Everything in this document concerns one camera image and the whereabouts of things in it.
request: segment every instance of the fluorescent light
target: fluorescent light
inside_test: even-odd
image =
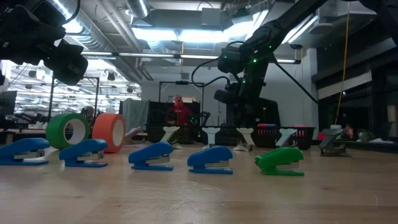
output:
[[[102,56],[87,56],[87,59],[90,60],[97,60],[97,59],[101,59],[101,60],[116,60],[116,57],[102,57]]]
[[[116,71],[116,67],[109,64],[108,62],[105,62],[104,60],[101,59],[96,59],[96,60],[87,60],[88,61],[88,66],[87,69],[90,68],[95,68],[99,70],[113,70]]]
[[[141,40],[177,40],[177,35],[171,29],[132,28],[132,31]]]
[[[89,51],[83,51],[81,54],[82,54],[83,56],[85,56],[85,55],[112,56],[112,52],[89,52]]]
[[[298,26],[294,27],[294,29],[292,29],[289,33],[287,33],[287,35],[286,35],[284,41],[282,41],[282,44],[288,42],[288,41],[293,37],[293,35],[296,34],[297,31],[299,31],[299,30],[304,26],[304,24],[305,24],[309,19],[311,19],[311,16],[308,16],[307,18],[305,18]]]
[[[183,30],[179,40],[189,43],[219,43],[227,41],[222,31],[213,30]]]
[[[264,10],[264,11],[260,12],[260,14],[256,17],[256,19],[254,19],[254,16],[253,16],[254,24],[253,24],[251,30],[246,35],[246,40],[248,38],[250,38],[253,35],[254,31],[256,31],[261,26],[262,22],[264,22],[264,19],[266,19],[268,12],[269,12],[268,10]]]
[[[147,54],[147,53],[120,53],[124,57],[147,57],[147,58],[174,58],[172,54]]]
[[[181,58],[186,59],[216,59],[218,56],[211,56],[211,55],[181,55]]]
[[[303,28],[301,28],[290,40],[288,40],[288,43],[292,43],[295,41],[300,35],[304,33],[315,21],[318,20],[318,16],[314,16],[310,22],[308,22]]]
[[[292,59],[277,59],[278,63],[296,63],[296,60]]]

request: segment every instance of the ceiling light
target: ceiling light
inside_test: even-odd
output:
[[[304,31],[306,31],[317,20],[318,16],[314,16],[310,20],[310,22],[308,22],[305,26],[303,26],[303,28],[301,28],[290,40],[288,40],[288,43],[292,43],[293,41],[295,41],[298,37],[300,37],[300,35],[304,33]]]
[[[116,79],[115,76],[114,76],[114,72],[109,72],[107,79],[109,81],[114,81]]]
[[[181,55],[181,58],[185,59],[216,59],[218,56],[211,56],[211,55]]]
[[[124,57],[147,57],[147,58],[174,58],[172,54],[146,54],[146,53],[120,53]]]
[[[85,56],[85,55],[112,56],[112,52],[89,52],[89,51],[83,51],[81,54],[82,54],[83,56]]]
[[[177,40],[174,30],[132,28],[137,39],[141,40]]]
[[[307,18],[305,18],[298,26],[294,27],[294,29],[292,29],[289,33],[287,33],[284,41],[282,41],[282,44],[288,42],[293,36],[294,34],[297,33],[297,31],[299,31],[306,22],[308,22],[308,20],[311,19],[311,16],[308,16]]]
[[[293,59],[277,59],[278,63],[296,63],[296,60]]]
[[[31,71],[29,71],[28,76],[31,77],[31,78],[35,78],[36,77],[36,73],[37,72],[35,70],[31,70]]]
[[[219,43],[227,41],[222,31],[213,30],[183,30],[179,40],[189,43]]]

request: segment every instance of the ceiling duct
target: ceiling duct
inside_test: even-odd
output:
[[[70,14],[76,9],[76,3],[71,0],[47,0],[51,3],[58,11],[64,16],[66,15],[65,10]],[[76,19],[77,23],[82,26],[83,30],[79,33],[81,36],[75,36],[74,38],[83,44],[88,50],[96,52],[115,52],[116,47],[104,36],[104,34],[98,29],[93,21],[80,10]],[[113,64],[116,68],[119,68],[118,72],[131,82],[140,83],[142,80],[141,75],[136,68],[129,65],[124,59],[117,58],[116,60],[107,60],[108,63]]]
[[[133,17],[142,19],[149,14],[149,4],[147,0],[126,0],[127,7]]]

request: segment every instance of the cable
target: cable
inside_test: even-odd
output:
[[[351,9],[351,3],[349,2],[349,3],[348,3],[348,12],[349,12],[350,9]],[[346,43],[345,43],[345,49],[344,49],[343,79],[342,79],[342,81],[341,81],[341,91],[340,91],[340,96],[339,96],[339,98],[338,98],[337,113],[336,113],[335,124],[337,124],[338,113],[340,112],[341,99],[343,98],[344,80],[346,79],[347,51],[348,51],[348,29],[349,29],[349,13],[347,14],[347,24],[346,24]]]
[[[12,81],[10,81],[10,82],[8,83],[7,87],[5,87],[5,90],[6,90],[7,88],[9,88],[9,87],[11,86],[11,84],[14,83],[14,81],[16,81],[16,80],[18,79],[18,77],[24,73],[24,71],[26,70],[26,68],[27,68],[28,65],[29,65],[29,64],[26,64],[25,67],[19,72],[19,74],[18,74]]]
[[[204,2],[207,3],[207,4],[209,4],[209,6],[211,6],[211,8],[214,9],[213,5],[211,5],[210,2],[208,2],[208,1],[201,1],[201,2],[199,3],[198,7],[197,7],[197,10],[199,10],[199,6],[200,6],[202,3],[204,3]]]
[[[98,18],[98,16],[97,16],[97,8],[98,8],[98,5],[95,5],[95,7],[94,7],[94,16],[97,18],[98,22],[104,22],[106,20],[106,16],[104,16],[103,19]]]
[[[79,14],[79,11],[80,11],[80,0],[77,0],[77,7],[76,7],[75,12],[73,13],[73,15],[72,15],[69,19],[67,19],[67,20],[65,21],[64,24],[67,24],[67,23],[69,23],[70,21],[74,20],[74,19],[76,18],[77,14]]]
[[[229,80],[229,78],[228,78],[228,77],[225,77],[225,76],[217,77],[217,78],[213,79],[212,81],[210,81],[210,82],[208,82],[208,83],[206,83],[206,84],[203,84],[203,85],[198,85],[198,84],[195,83],[195,81],[193,81],[193,76],[195,75],[195,72],[197,72],[197,70],[198,70],[200,67],[202,67],[202,66],[204,66],[204,65],[206,65],[206,64],[208,64],[208,63],[215,62],[215,61],[217,61],[218,59],[219,59],[219,57],[218,57],[218,58],[215,58],[215,59],[212,59],[212,60],[209,60],[209,61],[207,61],[207,62],[203,62],[203,63],[201,63],[200,65],[198,65],[198,66],[193,70],[192,76],[191,76],[191,81],[192,81],[192,84],[193,84],[194,86],[199,87],[199,88],[206,87],[206,86],[212,84],[213,82],[215,82],[215,81],[217,81],[217,80],[219,80],[219,79],[222,79],[222,78],[225,78],[228,84],[231,83],[230,80]]]
[[[316,100],[311,93],[309,93],[295,78],[293,78],[284,68],[282,68],[282,66],[279,65],[278,62],[275,61],[276,66],[278,66],[291,80],[293,80],[294,83],[296,83],[298,85],[298,87],[300,87],[305,94],[307,94],[308,97],[311,98],[312,101],[314,101],[316,104],[318,104],[318,100]]]

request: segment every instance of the monitor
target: monitor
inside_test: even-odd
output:
[[[0,115],[13,115],[17,91],[4,91],[0,93]]]

